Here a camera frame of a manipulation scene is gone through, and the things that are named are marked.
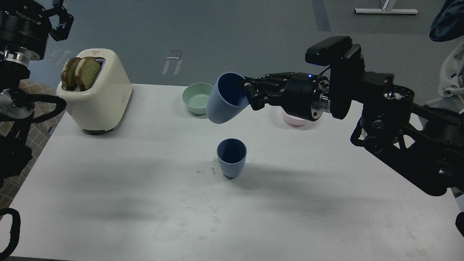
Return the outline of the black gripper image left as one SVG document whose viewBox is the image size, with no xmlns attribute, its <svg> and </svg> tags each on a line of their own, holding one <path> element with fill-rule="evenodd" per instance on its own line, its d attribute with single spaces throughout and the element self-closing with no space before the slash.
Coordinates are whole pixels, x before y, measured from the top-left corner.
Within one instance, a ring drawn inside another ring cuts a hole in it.
<svg viewBox="0 0 464 261">
<path fill-rule="evenodd" d="M 64 0 L 53 0 L 47 9 L 36 0 L 2 0 L 1 7 L 1 58 L 8 52 L 26 53 L 32 61 L 45 56 L 50 36 L 55 41 L 67 40 L 74 16 L 68 13 Z M 58 16 L 53 28 L 50 18 Z"/>
</svg>

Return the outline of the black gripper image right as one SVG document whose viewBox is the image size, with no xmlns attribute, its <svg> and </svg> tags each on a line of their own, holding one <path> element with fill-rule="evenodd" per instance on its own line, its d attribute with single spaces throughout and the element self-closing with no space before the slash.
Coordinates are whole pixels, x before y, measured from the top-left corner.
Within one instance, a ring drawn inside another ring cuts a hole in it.
<svg viewBox="0 0 464 261">
<path fill-rule="evenodd" d="M 269 73 L 258 78 L 245 77 L 244 91 L 254 111 L 266 104 L 280 106 L 293 116 L 317 121 L 330 113 L 329 79 L 308 73 Z"/>
</svg>

